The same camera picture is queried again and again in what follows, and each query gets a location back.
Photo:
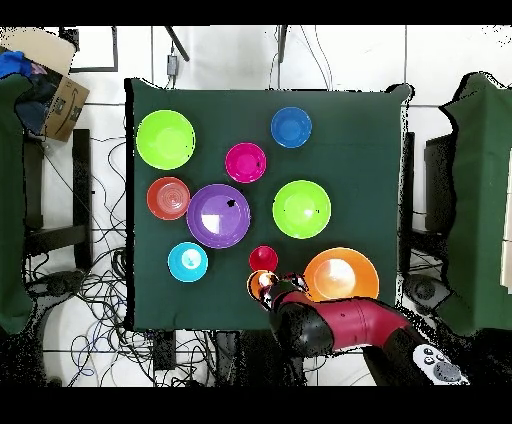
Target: light blue bowl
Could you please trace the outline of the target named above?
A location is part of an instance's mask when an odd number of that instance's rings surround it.
[[[180,243],[169,253],[167,265],[174,278],[183,283],[193,283],[206,273],[208,256],[203,248],[195,243]]]
[[[272,118],[272,137],[283,147],[302,146],[311,135],[313,124],[308,114],[298,107],[285,107]]]

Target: lime green bowl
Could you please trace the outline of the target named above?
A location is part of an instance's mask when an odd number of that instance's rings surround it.
[[[287,236],[307,239],[326,227],[331,217],[331,201],[318,184],[292,181],[276,194],[272,215],[277,227]]]
[[[147,115],[137,130],[137,150],[154,168],[170,170],[184,165],[194,153],[194,128],[181,113],[157,110]]]

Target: orange cup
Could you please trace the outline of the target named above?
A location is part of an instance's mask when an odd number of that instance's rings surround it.
[[[274,284],[277,276],[270,271],[254,271],[247,279],[247,291],[254,300],[258,302],[260,299],[261,289]]]
[[[315,301],[379,295],[379,276],[363,254],[345,247],[325,250],[306,267],[308,297]]]

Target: green cloth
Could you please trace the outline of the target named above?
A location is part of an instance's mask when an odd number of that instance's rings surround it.
[[[27,323],[32,301],[22,284],[25,240],[23,127],[16,99],[32,84],[21,75],[0,79],[0,326],[10,334]]]
[[[445,108],[458,127],[452,171],[456,216],[448,236],[446,274],[455,293],[439,313],[460,334],[511,329],[512,295],[500,285],[500,274],[512,91],[496,87],[484,73],[472,74]]]
[[[401,104],[407,85],[391,93],[325,91],[163,90],[132,79],[134,129],[149,113],[171,109],[192,123],[196,148],[174,171],[147,165],[134,152],[135,327],[137,329],[265,329],[268,317],[251,299],[246,281],[250,252],[260,244],[279,255],[278,273],[302,273],[325,249],[346,246],[366,255],[380,277],[379,298],[394,305],[397,275],[397,211],[401,153]],[[300,148],[279,146],[270,133],[273,115],[286,106],[304,109],[313,122]],[[225,155],[242,141],[260,145],[267,156],[263,177],[238,184],[226,173]],[[228,249],[205,248],[206,275],[192,284],[175,280],[167,268],[170,250],[196,240],[185,217],[155,218],[146,192],[163,176],[183,180],[191,194],[212,183],[231,185],[246,196],[251,226]],[[292,239],[272,219],[272,202],[286,183],[307,179],[328,193],[332,216],[317,236]]]

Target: plastic bowl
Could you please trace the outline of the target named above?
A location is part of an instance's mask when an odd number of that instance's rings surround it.
[[[267,167],[263,150],[254,143],[239,143],[226,155],[226,171],[239,183],[252,183],[260,178]]]
[[[251,222],[249,203],[237,189],[211,184],[199,190],[188,205],[187,225],[199,243],[224,249],[238,243]]]
[[[175,177],[159,178],[148,189],[148,208],[160,219],[174,220],[182,217],[189,202],[188,187]]]
[[[379,295],[379,276],[362,253],[345,247],[325,250],[304,271],[308,296],[315,302]]]
[[[140,157],[154,168],[170,170],[184,165],[194,153],[194,128],[181,113],[157,110],[137,130]]]
[[[185,242],[173,247],[167,258],[171,275],[183,283],[199,280],[208,269],[208,256],[195,243]]]
[[[312,128],[309,115],[298,107],[285,107],[277,111],[270,124],[274,140],[287,148],[302,146],[311,135]]]
[[[253,271],[260,269],[274,272],[277,268],[277,253],[270,246],[258,246],[249,255],[249,266]]]
[[[278,278],[270,271],[254,271],[247,279],[247,291],[254,300],[261,300],[261,289],[275,284]]]
[[[286,235],[307,239],[316,236],[331,217],[331,201],[325,190],[312,181],[297,180],[282,187],[274,198],[272,215]]]

